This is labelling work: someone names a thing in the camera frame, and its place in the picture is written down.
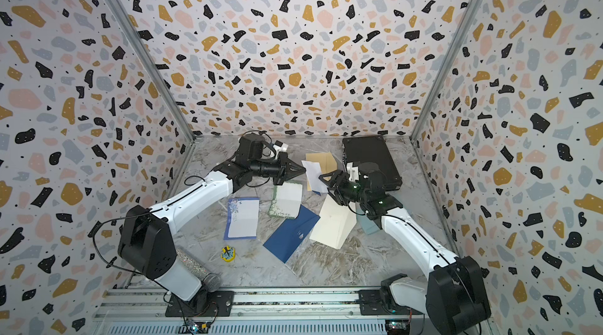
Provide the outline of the white letter paper blue border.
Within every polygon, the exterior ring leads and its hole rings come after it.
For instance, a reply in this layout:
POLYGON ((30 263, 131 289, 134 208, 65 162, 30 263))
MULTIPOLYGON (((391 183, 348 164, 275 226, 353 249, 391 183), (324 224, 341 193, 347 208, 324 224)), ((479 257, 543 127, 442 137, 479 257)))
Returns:
POLYGON ((227 207, 224 240, 255 239, 259 219, 259 198, 231 198, 227 207))

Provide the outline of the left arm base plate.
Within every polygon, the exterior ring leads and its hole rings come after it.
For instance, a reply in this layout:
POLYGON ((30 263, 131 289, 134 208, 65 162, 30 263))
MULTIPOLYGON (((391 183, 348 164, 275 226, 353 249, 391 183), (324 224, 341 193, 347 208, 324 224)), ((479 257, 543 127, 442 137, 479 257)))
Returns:
POLYGON ((199 291, 190 301, 184 301, 173 294, 168 301, 165 316, 177 317, 229 317, 232 311, 235 292, 231 290, 218 290, 209 293, 199 291))

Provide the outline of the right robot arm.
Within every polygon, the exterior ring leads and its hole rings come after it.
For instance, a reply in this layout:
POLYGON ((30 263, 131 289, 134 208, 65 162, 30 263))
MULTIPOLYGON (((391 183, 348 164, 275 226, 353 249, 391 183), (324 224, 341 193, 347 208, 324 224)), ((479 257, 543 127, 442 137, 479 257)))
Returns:
POLYGON ((363 163, 353 174, 335 170, 319 179, 337 204, 357 204, 367 219, 402 246, 426 277, 426 283, 405 274, 383 280, 376 301, 383 311, 418 311, 440 334, 460 334, 491 317, 477 261, 457 256, 422 229, 403 204, 388 193, 386 177, 375 163, 363 163))

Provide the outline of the cream envelope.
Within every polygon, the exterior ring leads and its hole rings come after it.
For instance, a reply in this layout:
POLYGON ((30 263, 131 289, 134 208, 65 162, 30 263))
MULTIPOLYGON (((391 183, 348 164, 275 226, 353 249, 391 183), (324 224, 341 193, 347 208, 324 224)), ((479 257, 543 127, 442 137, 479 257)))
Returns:
POLYGON ((331 196, 327 196, 317 221, 310 234, 314 242, 340 250, 356 225, 356 214, 347 206, 339 206, 331 196))

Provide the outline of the light teal envelope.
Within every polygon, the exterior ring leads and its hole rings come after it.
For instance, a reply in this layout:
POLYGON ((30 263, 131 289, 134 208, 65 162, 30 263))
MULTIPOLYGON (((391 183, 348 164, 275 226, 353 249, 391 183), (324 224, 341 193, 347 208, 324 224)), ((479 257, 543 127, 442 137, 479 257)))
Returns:
POLYGON ((373 235, 380 231, 379 226, 373 220, 368 219, 366 216, 357 215, 356 219, 366 235, 373 235))

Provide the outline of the yellow envelope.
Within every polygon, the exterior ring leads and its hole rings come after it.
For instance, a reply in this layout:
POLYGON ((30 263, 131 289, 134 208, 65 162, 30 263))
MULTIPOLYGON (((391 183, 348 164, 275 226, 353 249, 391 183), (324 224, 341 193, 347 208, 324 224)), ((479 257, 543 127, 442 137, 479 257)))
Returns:
POLYGON ((303 161, 319 162, 322 174, 337 170, 337 162, 331 153, 311 153, 306 155, 303 161))

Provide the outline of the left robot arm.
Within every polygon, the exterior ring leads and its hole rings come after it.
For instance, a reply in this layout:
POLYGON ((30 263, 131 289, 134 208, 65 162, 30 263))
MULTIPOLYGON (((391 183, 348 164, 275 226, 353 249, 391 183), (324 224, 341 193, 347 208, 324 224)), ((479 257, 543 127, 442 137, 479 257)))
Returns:
POLYGON ((233 156, 218 164, 198 183, 149 208, 127 212, 118 255, 149 280, 172 293, 177 302, 200 310, 208 290, 177 257, 174 235, 205 209, 227 198, 254 178, 281 186, 305 173, 291 160, 287 145, 272 142, 263 132, 247 132, 233 156))

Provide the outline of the white letter paper green border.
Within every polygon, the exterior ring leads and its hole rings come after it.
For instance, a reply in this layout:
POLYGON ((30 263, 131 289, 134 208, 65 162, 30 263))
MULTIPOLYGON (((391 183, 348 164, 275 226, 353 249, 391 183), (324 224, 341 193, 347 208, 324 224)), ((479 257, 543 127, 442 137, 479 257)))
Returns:
POLYGON ((283 183, 274 187, 273 199, 269 207, 270 217, 295 219, 302 203, 303 185, 300 183, 283 183))

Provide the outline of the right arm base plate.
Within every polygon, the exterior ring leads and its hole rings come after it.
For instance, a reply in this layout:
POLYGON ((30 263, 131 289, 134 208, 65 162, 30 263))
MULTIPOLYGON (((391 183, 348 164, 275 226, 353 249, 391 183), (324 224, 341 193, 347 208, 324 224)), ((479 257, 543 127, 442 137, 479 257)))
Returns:
POLYGON ((363 316, 409 316, 422 314, 420 311, 396 304, 389 294, 384 293, 383 289, 359 290, 358 304, 363 316))

